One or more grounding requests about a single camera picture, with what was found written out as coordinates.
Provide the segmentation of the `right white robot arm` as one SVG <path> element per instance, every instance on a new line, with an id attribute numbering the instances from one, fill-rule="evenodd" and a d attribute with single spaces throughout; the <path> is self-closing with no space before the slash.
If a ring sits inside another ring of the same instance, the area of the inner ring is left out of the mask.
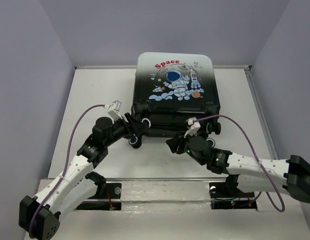
<path id="1" fill-rule="evenodd" d="M 310 164 L 301 156 L 289 159 L 261 159 L 218 149 L 201 136 L 176 136 L 166 140 L 174 154 L 187 154 L 207 170 L 227 175 L 225 191 L 279 192 L 310 204 Z"/>

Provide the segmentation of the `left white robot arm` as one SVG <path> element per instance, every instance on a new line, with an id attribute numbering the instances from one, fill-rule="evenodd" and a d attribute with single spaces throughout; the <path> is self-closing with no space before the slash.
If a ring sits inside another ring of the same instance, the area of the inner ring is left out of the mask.
<path id="1" fill-rule="evenodd" d="M 120 139 L 137 144 L 150 126 L 149 119 L 136 120 L 129 113 L 98 118 L 76 155 L 66 159 L 63 171 L 46 188 L 20 201 L 18 225 L 31 239 L 52 239 L 69 212 L 89 197 L 104 195 L 106 179 L 95 169 L 107 157 L 109 146 Z"/>

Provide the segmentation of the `small black kids suitcase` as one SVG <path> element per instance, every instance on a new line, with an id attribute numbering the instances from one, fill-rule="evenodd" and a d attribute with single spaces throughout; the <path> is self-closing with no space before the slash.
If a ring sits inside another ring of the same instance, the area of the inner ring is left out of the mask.
<path id="1" fill-rule="evenodd" d="M 148 119 L 142 135 L 173 138 L 187 131 L 189 118 L 203 119 L 199 134 L 221 133 L 212 60 L 202 54 L 144 52 L 137 60 L 131 115 Z"/>

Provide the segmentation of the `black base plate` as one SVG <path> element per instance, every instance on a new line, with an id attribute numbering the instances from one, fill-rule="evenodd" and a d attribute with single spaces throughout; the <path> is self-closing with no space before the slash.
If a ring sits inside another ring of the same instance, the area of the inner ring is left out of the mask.
<path id="1" fill-rule="evenodd" d="M 209 183 L 212 210 L 257 210 L 255 194 L 237 188 L 227 189 L 225 182 Z"/>
<path id="2" fill-rule="evenodd" d="M 82 211 L 120 211 L 122 183 L 106 183 L 105 187 L 99 187 L 94 196 L 83 201 L 76 210 Z"/>

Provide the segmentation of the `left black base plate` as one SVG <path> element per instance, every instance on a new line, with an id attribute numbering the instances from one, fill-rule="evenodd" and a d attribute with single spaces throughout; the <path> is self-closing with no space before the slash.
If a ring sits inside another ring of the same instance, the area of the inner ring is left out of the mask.
<path id="1" fill-rule="evenodd" d="M 106 183 L 105 187 L 99 187 L 94 196 L 83 201 L 76 210 L 82 211 L 120 211 L 122 183 Z"/>

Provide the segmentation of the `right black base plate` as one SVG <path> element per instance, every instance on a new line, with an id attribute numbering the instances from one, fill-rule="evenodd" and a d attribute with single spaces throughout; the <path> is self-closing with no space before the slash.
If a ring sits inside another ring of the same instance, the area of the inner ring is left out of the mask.
<path id="1" fill-rule="evenodd" d="M 257 210 L 255 194 L 237 188 L 227 189 L 225 182 L 209 183 L 212 210 Z"/>

